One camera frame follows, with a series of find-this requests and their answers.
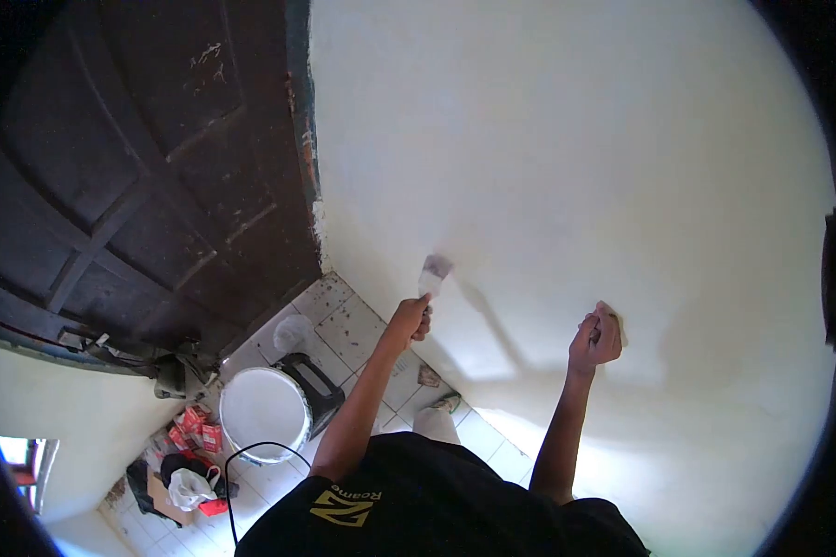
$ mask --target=left hand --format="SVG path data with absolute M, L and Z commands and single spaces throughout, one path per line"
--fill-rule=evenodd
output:
M 620 322 L 610 306 L 598 302 L 569 345 L 569 365 L 581 373 L 593 372 L 596 365 L 612 362 L 621 353 Z
M 430 302 L 429 294 L 401 301 L 378 344 L 383 343 L 402 352 L 408 350 L 413 340 L 424 340 L 431 331 Z

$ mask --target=foot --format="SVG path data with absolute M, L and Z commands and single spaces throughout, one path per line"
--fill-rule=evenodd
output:
M 458 407 L 462 404 L 462 396 L 458 393 L 452 393 L 440 398 L 433 403 L 430 408 L 437 408 L 438 410 L 446 410 L 449 414 L 454 414 Z

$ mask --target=wire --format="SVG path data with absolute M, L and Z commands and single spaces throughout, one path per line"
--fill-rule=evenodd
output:
M 233 459 L 237 457 L 239 454 L 244 453 L 249 449 L 253 449 L 254 447 L 260 447 L 261 445 L 275 445 L 277 447 L 281 447 L 291 453 L 296 454 L 298 458 L 307 465 L 307 467 L 312 466 L 312 464 L 307 462 L 307 459 L 301 456 L 300 453 L 298 453 L 291 447 L 287 447 L 282 443 L 276 443 L 275 441 L 260 441 L 259 443 L 255 443 L 254 445 L 248 445 L 245 448 L 241 448 L 235 451 L 232 456 L 226 459 L 226 463 L 223 464 L 223 480 L 226 482 L 226 506 L 229 507 L 229 526 L 233 529 L 233 541 L 235 542 L 236 546 L 238 546 L 239 544 L 239 537 L 235 534 L 235 521 L 233 520 L 233 504 L 230 502 L 229 499 L 229 462 L 233 462 Z

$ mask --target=window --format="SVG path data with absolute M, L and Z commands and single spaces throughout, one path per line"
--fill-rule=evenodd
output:
M 0 436 L 0 453 L 34 514 L 44 502 L 44 487 L 50 475 L 59 440 L 26 440 Z

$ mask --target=dark brown door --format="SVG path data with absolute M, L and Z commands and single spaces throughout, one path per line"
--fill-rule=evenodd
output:
M 310 223 L 283 2 L 69 3 L 0 119 L 0 337 L 232 348 L 319 276 Z

